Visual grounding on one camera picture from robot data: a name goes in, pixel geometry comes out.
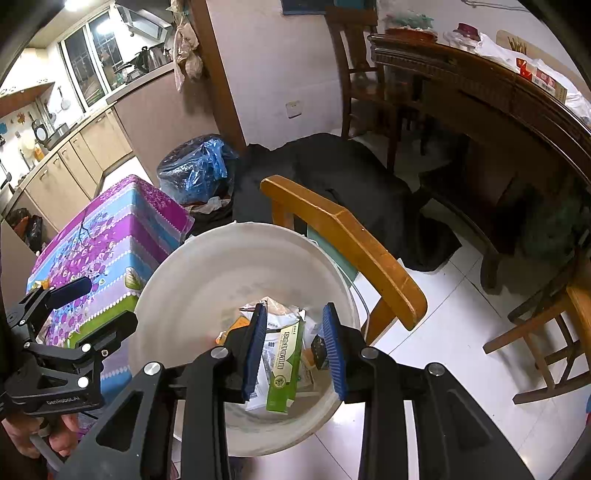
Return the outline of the dark left sleeve forearm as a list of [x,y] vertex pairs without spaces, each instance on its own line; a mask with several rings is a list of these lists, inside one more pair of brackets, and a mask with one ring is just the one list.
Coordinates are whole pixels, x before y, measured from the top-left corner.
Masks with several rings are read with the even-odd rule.
[[0,480],[47,480],[44,459],[23,456],[4,430],[0,433]]

